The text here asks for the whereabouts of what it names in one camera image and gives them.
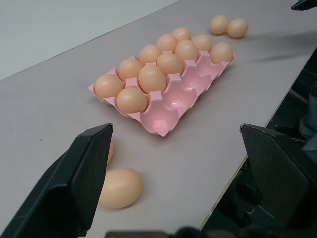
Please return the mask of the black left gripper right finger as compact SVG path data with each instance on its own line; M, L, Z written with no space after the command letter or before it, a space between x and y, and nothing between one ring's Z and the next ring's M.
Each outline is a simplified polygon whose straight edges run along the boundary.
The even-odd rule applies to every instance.
M255 182L272 209L281 235L317 236L317 152L273 129L242 124Z

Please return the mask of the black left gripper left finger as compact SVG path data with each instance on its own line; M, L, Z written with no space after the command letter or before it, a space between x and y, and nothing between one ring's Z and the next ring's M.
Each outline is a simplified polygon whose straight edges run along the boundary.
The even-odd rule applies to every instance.
M111 123L79 134L46 169L1 237L86 236L104 184L112 134Z

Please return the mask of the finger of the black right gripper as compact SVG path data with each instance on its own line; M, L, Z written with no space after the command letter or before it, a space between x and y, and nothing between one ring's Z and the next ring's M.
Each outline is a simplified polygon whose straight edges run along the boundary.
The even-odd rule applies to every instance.
M317 0L298 0L291 9L293 11L305 11L317 6Z

